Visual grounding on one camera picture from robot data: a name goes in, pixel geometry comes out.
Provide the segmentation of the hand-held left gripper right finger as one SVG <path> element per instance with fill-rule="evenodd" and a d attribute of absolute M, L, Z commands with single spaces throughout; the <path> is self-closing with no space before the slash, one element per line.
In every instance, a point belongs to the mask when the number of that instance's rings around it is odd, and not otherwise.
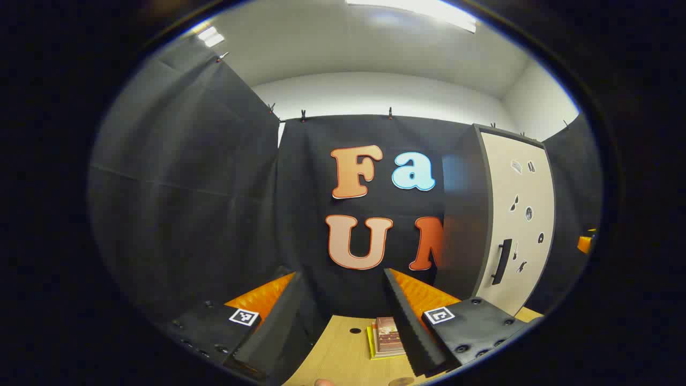
<path fill-rule="evenodd" d="M 542 320 L 521 320 L 480 296 L 458 300 L 394 269 L 384 270 L 384 290 L 416 376 L 431 378 L 468 366 Z"/>

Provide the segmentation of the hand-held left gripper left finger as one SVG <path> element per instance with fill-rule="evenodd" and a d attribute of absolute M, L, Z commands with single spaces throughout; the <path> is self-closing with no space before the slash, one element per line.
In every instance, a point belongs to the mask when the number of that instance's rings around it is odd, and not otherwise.
<path fill-rule="evenodd" d="M 312 344 L 299 320 L 306 286 L 290 273 L 230 301 L 206 300 L 164 322 L 177 344 L 248 383 L 284 383 Z"/>

